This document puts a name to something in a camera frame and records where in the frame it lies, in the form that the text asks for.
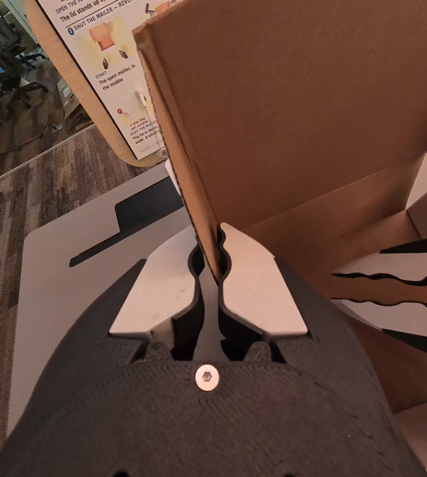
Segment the white cardboard mailer box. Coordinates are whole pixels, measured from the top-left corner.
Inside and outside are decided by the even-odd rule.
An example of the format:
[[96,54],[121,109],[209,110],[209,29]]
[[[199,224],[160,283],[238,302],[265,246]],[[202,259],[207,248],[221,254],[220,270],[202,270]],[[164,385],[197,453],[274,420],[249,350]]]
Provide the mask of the white cardboard mailer box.
[[427,238],[427,1],[181,1],[133,36],[215,278],[227,223],[328,299],[425,301],[339,278]]

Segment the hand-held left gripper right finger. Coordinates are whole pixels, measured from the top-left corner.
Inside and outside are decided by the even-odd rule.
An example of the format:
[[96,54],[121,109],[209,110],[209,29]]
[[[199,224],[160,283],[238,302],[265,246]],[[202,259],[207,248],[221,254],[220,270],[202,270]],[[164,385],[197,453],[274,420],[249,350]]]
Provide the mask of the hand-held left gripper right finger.
[[274,255],[227,223],[217,233],[222,335],[236,344],[306,336],[307,325]]

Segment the wooden backing board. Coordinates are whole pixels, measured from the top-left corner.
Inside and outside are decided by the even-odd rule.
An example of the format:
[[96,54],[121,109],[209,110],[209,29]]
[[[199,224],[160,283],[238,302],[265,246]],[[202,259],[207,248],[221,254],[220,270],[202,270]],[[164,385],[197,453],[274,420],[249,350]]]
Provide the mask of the wooden backing board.
[[35,34],[38,43],[48,54],[62,78],[66,80],[68,87],[75,94],[79,103],[115,154],[122,161],[136,167],[153,166],[167,160],[168,157],[164,160],[148,158],[136,164],[134,163],[132,153],[128,152],[126,144],[121,139],[121,135],[116,132],[113,123],[103,110],[90,84],[85,80],[80,68],[63,45],[54,27],[51,26],[36,1],[24,1],[24,4],[31,30]]

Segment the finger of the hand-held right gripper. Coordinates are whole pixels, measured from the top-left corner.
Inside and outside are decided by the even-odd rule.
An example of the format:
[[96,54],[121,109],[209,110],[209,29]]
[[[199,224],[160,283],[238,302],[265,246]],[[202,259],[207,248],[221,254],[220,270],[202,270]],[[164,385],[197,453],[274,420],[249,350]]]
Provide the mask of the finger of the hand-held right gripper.
[[381,305],[371,301],[333,299],[332,303],[348,316],[378,330],[399,331],[427,337],[427,307],[416,302]]
[[427,286],[427,253],[374,253],[336,269],[341,278],[390,278],[413,286]]

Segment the black office chair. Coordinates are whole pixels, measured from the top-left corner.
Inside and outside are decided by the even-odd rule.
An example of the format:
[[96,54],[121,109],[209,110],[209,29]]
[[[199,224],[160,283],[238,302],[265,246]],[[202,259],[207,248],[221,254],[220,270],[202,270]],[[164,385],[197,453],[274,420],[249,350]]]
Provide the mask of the black office chair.
[[40,82],[26,81],[22,77],[23,64],[31,64],[18,57],[24,51],[20,47],[21,36],[14,29],[12,24],[0,19],[0,89],[2,93],[11,93],[11,98],[7,103],[9,112],[13,111],[15,102],[21,102],[27,109],[32,107],[29,93],[42,90],[47,93],[48,88]]

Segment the printed instruction sheet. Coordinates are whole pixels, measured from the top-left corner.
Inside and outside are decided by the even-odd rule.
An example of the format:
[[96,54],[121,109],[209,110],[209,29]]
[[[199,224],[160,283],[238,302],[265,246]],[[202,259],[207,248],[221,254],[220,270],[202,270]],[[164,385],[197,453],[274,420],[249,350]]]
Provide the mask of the printed instruction sheet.
[[134,163],[167,159],[133,32],[175,1],[36,1],[90,84]]

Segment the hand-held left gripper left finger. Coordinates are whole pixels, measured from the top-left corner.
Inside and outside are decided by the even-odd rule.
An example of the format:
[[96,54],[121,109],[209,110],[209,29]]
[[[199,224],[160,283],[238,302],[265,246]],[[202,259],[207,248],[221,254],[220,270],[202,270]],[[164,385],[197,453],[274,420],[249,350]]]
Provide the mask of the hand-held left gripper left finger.
[[169,349],[196,342],[204,324],[204,267],[195,234],[176,234],[164,242],[145,260],[110,335],[160,341]]

